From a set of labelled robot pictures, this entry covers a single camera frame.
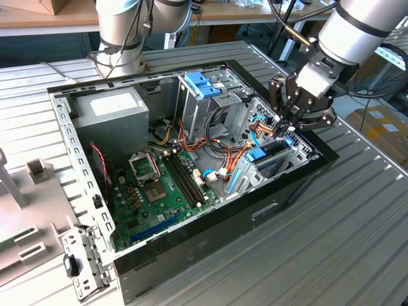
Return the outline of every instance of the chip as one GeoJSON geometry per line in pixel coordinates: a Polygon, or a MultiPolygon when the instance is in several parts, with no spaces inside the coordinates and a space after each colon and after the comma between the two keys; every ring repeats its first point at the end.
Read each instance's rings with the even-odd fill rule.
{"type": "Polygon", "coordinates": [[[160,182],[155,182],[146,185],[145,187],[143,187],[143,191],[145,192],[147,199],[151,203],[167,197],[167,193],[160,182]]]}
{"type": "Polygon", "coordinates": [[[138,221],[138,219],[133,219],[133,220],[128,221],[126,224],[127,224],[128,228],[132,229],[132,228],[135,228],[135,227],[137,227],[139,225],[139,221],[138,221]]]}

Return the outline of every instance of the motherboard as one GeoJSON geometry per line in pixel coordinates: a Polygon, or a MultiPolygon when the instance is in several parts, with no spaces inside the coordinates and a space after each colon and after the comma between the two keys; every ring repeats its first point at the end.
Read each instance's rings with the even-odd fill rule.
{"type": "Polygon", "coordinates": [[[138,159],[134,167],[109,173],[113,182],[111,215],[116,224],[113,233],[116,251],[127,249],[220,202],[208,184],[196,180],[198,169],[188,152],[182,150],[158,157],[151,154],[151,159],[159,175],[154,175],[155,165],[151,166],[147,158],[138,159]],[[147,175],[154,178],[140,180],[147,175]],[[186,189],[188,184],[194,186],[186,189]]]}

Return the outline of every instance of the workbench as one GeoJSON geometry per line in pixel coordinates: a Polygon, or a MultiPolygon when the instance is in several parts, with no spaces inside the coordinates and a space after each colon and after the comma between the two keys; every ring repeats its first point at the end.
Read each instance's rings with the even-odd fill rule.
{"type": "MultiPolygon", "coordinates": [[[[294,10],[289,20],[323,7],[319,0],[313,0],[304,10],[294,10]]],[[[241,8],[233,0],[228,3],[205,2],[200,9],[200,26],[215,26],[225,24],[260,24],[264,22],[276,22],[267,0],[263,5],[254,8],[241,8]]],[[[331,12],[325,12],[309,18],[312,20],[327,20],[331,12]]],[[[306,21],[295,24],[295,29],[301,31],[306,21]]],[[[191,17],[190,26],[198,25],[195,14],[191,17]]],[[[46,15],[32,11],[18,10],[0,6],[0,36],[20,36],[37,34],[61,34],[98,32],[98,13],[93,0],[70,0],[56,15],[46,15]]],[[[174,48],[175,35],[166,34],[164,48],[174,48]]],[[[295,43],[289,40],[280,57],[280,60],[288,59],[295,43]]]]}
{"type": "MultiPolygon", "coordinates": [[[[235,59],[264,86],[284,73],[241,41],[145,57],[152,71],[235,59]]],[[[79,82],[99,78],[85,59],[53,65],[79,82]]],[[[11,172],[37,157],[51,163],[90,224],[46,92],[62,84],[40,64],[0,69],[0,147],[11,172]]],[[[292,207],[130,305],[400,305],[408,295],[408,174],[342,119],[316,133],[340,158],[292,207]]],[[[0,288],[0,300],[77,305],[62,255],[0,288]]],[[[88,305],[121,303],[113,282],[88,305]]]]}

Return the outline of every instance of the cardboard box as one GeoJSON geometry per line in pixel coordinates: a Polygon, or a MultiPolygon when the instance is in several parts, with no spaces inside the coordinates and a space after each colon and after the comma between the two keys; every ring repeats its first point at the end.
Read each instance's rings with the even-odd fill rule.
{"type": "MultiPolygon", "coordinates": [[[[346,121],[360,129],[364,109],[355,110],[346,121]]],[[[385,106],[370,107],[361,132],[385,154],[408,169],[408,123],[385,106]]]]}
{"type": "Polygon", "coordinates": [[[56,15],[69,0],[0,0],[0,5],[56,15]]]}

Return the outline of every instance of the green circuit board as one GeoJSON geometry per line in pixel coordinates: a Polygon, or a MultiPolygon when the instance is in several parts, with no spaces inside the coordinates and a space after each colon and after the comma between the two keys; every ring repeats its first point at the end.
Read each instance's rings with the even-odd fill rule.
{"type": "MultiPolygon", "coordinates": [[[[188,163],[190,169],[196,169],[186,151],[179,152],[177,156],[183,163],[188,163]]],[[[116,230],[113,233],[116,251],[123,251],[136,243],[133,238],[139,233],[146,235],[146,231],[153,228],[152,233],[143,239],[148,238],[154,233],[185,221],[219,203],[218,195],[205,184],[202,187],[197,187],[202,195],[208,199],[201,204],[201,207],[191,208],[163,161],[157,157],[155,157],[155,161],[161,173],[159,182],[146,182],[143,187],[137,184],[136,177],[130,167],[123,169],[120,173],[116,171],[110,173],[113,182],[113,188],[110,192],[113,193],[114,209],[111,210],[111,215],[116,225],[116,230]],[[125,183],[120,184],[120,176],[125,177],[125,183]],[[151,188],[150,194],[148,194],[149,191],[146,191],[148,188],[151,188]],[[149,201],[149,197],[156,199],[163,196],[163,190],[165,197],[156,201],[149,201]],[[155,231],[154,227],[160,227],[160,229],[155,231]]],[[[144,173],[150,171],[150,166],[144,162],[138,166],[143,168],[144,173]]]]}

